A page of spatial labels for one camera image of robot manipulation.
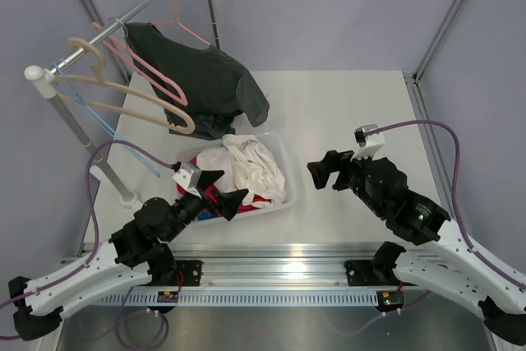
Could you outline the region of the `dark grey t shirt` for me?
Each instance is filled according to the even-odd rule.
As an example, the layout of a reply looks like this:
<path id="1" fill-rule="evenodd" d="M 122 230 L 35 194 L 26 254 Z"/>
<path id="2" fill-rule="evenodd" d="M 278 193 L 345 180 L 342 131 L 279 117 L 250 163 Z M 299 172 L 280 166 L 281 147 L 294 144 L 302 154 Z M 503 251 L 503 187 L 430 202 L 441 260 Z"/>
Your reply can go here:
<path id="1" fill-rule="evenodd" d="M 234 134 L 232 122 L 243 113 L 252 127 L 267 120 L 270 104 L 256 80 L 221 49 L 188 47 L 149 23 L 129 23 L 126 28 L 128 47 L 186 95 L 184 111 L 195 123 L 193 137 L 212 141 Z"/>

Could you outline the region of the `thin pink wire hanger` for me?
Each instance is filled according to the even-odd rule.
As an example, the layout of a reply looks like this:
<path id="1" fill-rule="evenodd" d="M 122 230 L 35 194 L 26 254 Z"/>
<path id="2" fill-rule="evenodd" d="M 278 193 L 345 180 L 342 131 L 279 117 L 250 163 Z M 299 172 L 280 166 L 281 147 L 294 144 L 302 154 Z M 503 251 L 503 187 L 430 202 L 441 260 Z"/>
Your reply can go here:
<path id="1" fill-rule="evenodd" d="M 181 29 L 185 30 L 188 34 L 192 35 L 194 38 L 200 40 L 202 43 L 204 43 L 206 46 L 210 46 L 210 42 L 200 35 L 198 35 L 195 31 L 189 29 L 186 27 L 179 19 L 178 17 L 178 5 L 177 0 L 171 0 L 172 3 L 172 18 L 169 21 L 161 21 L 161 22 L 152 22 L 152 25 L 178 25 Z"/>

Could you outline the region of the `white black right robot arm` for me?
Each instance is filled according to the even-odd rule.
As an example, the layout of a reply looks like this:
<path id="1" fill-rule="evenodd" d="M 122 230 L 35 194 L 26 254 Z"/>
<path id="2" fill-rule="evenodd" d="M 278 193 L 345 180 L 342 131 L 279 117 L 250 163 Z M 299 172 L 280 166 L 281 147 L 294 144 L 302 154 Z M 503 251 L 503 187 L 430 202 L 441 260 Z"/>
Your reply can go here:
<path id="1" fill-rule="evenodd" d="M 350 190 L 395 236 L 444 260 L 427 263 L 385 242 L 373 261 L 381 277 L 394 277 L 437 293 L 482 318 L 494 335 L 525 344 L 525 276 L 481 244 L 464 239 L 459 221 L 433 200 L 411 191 L 407 176 L 386 158 L 354 159 L 331 150 L 307 168 L 316 189 L 337 173 L 333 189 Z"/>

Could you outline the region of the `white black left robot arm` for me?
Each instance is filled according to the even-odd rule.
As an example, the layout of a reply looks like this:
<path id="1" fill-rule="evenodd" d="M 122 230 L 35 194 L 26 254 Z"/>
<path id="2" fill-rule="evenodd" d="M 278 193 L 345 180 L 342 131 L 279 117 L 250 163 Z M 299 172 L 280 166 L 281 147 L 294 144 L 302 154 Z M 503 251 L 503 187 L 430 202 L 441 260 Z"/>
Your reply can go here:
<path id="1" fill-rule="evenodd" d="M 200 171 L 196 185 L 175 202 L 150 198 L 131 221 L 91 253 L 39 279 L 18 276 L 8 283 L 16 310 L 16 338 L 31 341 L 55 331 L 68 317 L 101 298 L 143 285 L 166 285 L 178 264 L 172 242 L 202 212 L 215 211 L 231 220 L 248 193 L 206 190 L 224 171 Z"/>

